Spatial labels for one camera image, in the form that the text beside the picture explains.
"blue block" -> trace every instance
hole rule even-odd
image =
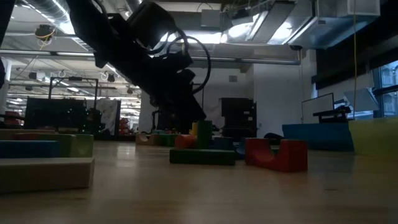
[[[60,157],[57,141],[0,141],[0,158]]]
[[[234,139],[217,137],[214,138],[214,149],[219,150],[234,150]]]
[[[282,130],[286,139],[304,140],[309,149],[354,151],[348,124],[286,124]]]

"red object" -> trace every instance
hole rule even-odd
[[[174,146],[177,149],[194,149],[196,148],[197,137],[190,134],[179,134],[175,138]]]
[[[282,172],[299,172],[308,169],[308,149],[305,141],[287,140],[280,142],[278,154],[271,151],[268,139],[246,139],[245,162]]]
[[[18,112],[14,111],[6,111],[5,115],[11,115],[11,116],[20,116]],[[20,122],[18,119],[15,118],[4,118],[4,124],[6,125],[20,125]]]

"yellow block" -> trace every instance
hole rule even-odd
[[[19,133],[49,133],[55,134],[54,130],[41,129],[0,129],[0,140],[14,140],[14,135]]]
[[[398,118],[350,121],[355,153],[390,159],[398,158]]]
[[[193,122],[192,123],[192,131],[191,131],[192,135],[198,135],[198,123],[197,122]]]

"window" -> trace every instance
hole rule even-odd
[[[398,94],[397,92],[386,93],[382,97],[384,116],[398,116]]]
[[[384,67],[380,70],[382,87],[396,85],[396,76],[388,68]]]
[[[381,105],[375,117],[398,116],[398,61],[375,69],[374,95]]]

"cable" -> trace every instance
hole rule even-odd
[[[214,10],[213,7],[212,7],[210,4],[208,4],[208,3],[206,3],[206,2],[201,2],[201,3],[199,4],[199,6],[197,7],[197,12],[199,11],[199,7],[200,7],[203,3],[206,4],[206,5],[208,5],[208,6],[210,7],[211,10]]]
[[[171,46],[172,46],[173,44],[175,44],[177,41],[181,40],[182,38],[183,38],[183,37],[177,37],[176,39],[174,39],[173,41],[171,41],[170,45],[167,47],[167,54],[170,53]],[[194,37],[186,36],[186,38],[198,42],[198,44],[200,45],[200,47],[202,47],[203,50],[205,51],[205,53],[206,53],[206,58],[207,58],[207,74],[206,74],[205,81],[204,81],[198,88],[192,90],[192,93],[193,93],[193,94],[196,94],[196,93],[198,93],[200,90],[204,89],[204,87],[206,86],[207,82],[209,81],[210,73],[211,73],[211,59],[210,59],[209,51],[207,50],[206,46],[205,46],[203,43],[201,43],[198,39],[196,39],[196,38],[194,38]]]
[[[358,76],[358,61],[356,55],[356,0],[354,0],[354,106],[353,106],[353,119],[355,120],[355,108],[356,108],[356,78]]]

